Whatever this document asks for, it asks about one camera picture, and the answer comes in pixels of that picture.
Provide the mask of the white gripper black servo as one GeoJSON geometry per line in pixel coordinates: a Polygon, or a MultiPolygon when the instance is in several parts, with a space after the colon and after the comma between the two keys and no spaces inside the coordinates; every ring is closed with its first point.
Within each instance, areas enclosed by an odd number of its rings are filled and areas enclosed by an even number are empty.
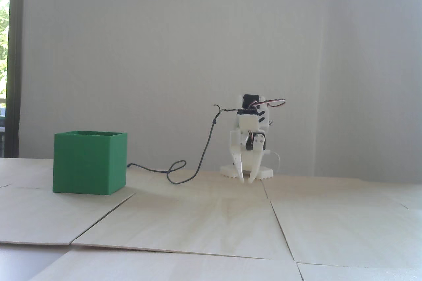
{"type": "Polygon", "coordinates": [[[241,183],[244,183],[242,153],[252,152],[251,171],[248,179],[248,183],[251,184],[258,177],[262,158],[266,152],[266,143],[266,131],[263,129],[253,131],[236,129],[230,132],[229,150],[241,183]]]}

